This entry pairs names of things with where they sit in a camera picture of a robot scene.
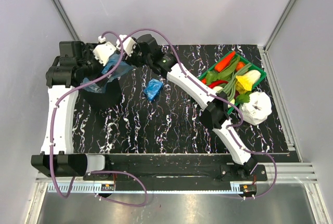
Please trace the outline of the detached blue trash bag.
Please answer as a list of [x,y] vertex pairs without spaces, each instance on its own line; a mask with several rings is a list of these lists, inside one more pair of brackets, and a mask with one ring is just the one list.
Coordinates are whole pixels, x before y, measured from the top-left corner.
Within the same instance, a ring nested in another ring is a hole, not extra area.
[[[119,58],[120,58],[120,54],[113,54],[109,58],[106,66],[103,68],[101,74],[104,75],[104,74],[108,73],[110,70],[112,70],[113,67],[116,65],[116,63],[118,62]],[[133,67],[131,65],[125,63],[124,61],[121,61],[120,64],[118,65],[117,69],[107,78],[99,81],[98,83],[93,83],[87,87],[84,87],[83,89],[90,93],[103,94],[106,92],[106,87],[107,87],[107,85],[109,85],[109,83],[117,82],[118,78],[120,78],[121,76],[125,75],[126,73],[132,71],[132,69],[133,69]]]

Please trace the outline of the blue trash bag roll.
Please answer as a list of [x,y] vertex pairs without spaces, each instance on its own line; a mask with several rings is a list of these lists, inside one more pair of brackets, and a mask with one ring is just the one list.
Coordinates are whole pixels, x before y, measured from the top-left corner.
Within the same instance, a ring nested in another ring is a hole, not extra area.
[[163,87],[163,83],[157,79],[151,79],[144,89],[144,94],[149,101],[153,101]]

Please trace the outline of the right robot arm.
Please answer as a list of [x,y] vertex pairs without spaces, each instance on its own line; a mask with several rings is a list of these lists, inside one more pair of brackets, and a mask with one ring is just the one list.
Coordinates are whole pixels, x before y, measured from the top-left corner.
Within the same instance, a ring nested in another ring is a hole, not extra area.
[[129,64],[136,67],[149,66],[156,74],[179,86],[199,104],[203,110],[201,124],[222,140],[234,163],[238,165],[238,177],[243,180],[253,177],[258,162],[233,128],[227,110],[228,106],[234,108],[235,105],[227,101],[227,95],[215,92],[192,75],[180,62],[172,44],[169,45],[168,52],[163,52],[151,34],[137,39],[127,36],[122,42]]

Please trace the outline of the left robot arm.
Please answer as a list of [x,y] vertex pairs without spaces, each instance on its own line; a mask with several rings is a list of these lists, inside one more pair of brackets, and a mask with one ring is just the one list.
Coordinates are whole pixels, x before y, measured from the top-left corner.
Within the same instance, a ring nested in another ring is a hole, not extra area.
[[94,43],[63,41],[59,43],[59,56],[46,72],[49,110],[41,151],[31,157],[31,165],[47,177],[84,176],[94,171],[107,180],[113,168],[103,155],[75,154],[72,126],[78,87],[86,77],[100,76],[102,65],[95,59]]

